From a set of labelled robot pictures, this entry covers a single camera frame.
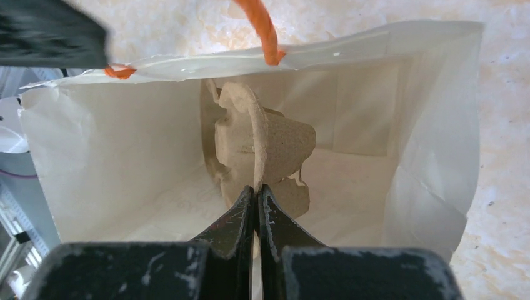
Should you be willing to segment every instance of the orange string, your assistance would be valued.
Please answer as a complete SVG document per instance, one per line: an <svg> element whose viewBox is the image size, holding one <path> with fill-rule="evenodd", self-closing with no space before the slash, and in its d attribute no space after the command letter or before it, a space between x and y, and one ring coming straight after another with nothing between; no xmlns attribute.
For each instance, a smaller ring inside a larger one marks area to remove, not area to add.
<svg viewBox="0 0 530 300"><path fill-rule="evenodd" d="M285 56L285 52L278 49L278 36L276 35L273 21L261 0L234 0L234 2L243 9L254 30L256 30L261 40L265 63L269 66L277 66ZM136 72L136 69L131 66L115 65L122 68L122 70L117 71L109 66L103 69L107 76L127 79Z"/></svg>

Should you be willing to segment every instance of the blurred black object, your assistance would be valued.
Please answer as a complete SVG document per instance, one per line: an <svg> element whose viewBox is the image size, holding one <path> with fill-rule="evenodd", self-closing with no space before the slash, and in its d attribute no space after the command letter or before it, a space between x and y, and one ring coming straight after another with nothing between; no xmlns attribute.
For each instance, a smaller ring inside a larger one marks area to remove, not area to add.
<svg viewBox="0 0 530 300"><path fill-rule="evenodd" d="M253 232L263 298L460 300L447 264L421 249L327 247L279 207L268 186L189 242L65 244L23 299L250 299Z"/></svg>
<svg viewBox="0 0 530 300"><path fill-rule="evenodd" d="M0 1L0 65L103 69L106 31L61 0Z"/></svg>

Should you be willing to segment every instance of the marble countertop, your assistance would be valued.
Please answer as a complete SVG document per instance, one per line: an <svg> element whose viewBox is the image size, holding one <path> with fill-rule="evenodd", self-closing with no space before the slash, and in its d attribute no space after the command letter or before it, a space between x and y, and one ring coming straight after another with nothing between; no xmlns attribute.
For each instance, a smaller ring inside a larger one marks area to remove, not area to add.
<svg viewBox="0 0 530 300"><path fill-rule="evenodd" d="M225 0L70 0L114 28L117 63L259 46ZM281 44L325 41L412 19L486 24L478 99L481 172L452 267L468 299L530 293L530 1L264 0Z"/></svg>

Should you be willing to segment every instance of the wire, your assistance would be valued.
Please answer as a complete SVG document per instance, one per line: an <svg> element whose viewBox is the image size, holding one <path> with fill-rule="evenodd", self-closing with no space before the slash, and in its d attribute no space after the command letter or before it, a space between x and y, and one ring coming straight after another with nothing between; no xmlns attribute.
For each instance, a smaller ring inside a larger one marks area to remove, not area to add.
<svg viewBox="0 0 530 300"><path fill-rule="evenodd" d="M14 174L11 172L7 172L5 170L0 169L0 174L7 175L12 178L18 178L18 179L37 179L39 176L37 174L35 175L20 175L20 174Z"/></svg>

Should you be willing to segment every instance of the white paper bag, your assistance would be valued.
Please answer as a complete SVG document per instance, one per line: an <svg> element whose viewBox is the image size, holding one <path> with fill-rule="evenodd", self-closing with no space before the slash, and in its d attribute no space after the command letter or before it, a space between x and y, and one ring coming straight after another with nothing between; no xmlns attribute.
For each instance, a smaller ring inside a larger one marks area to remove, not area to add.
<svg viewBox="0 0 530 300"><path fill-rule="evenodd" d="M479 171L475 22L409 21L305 46L133 62L22 95L22 125L63 242L188 240L226 211L204 167L202 79L252 87L308 123L309 212L330 246L414 246L449 260Z"/></svg>

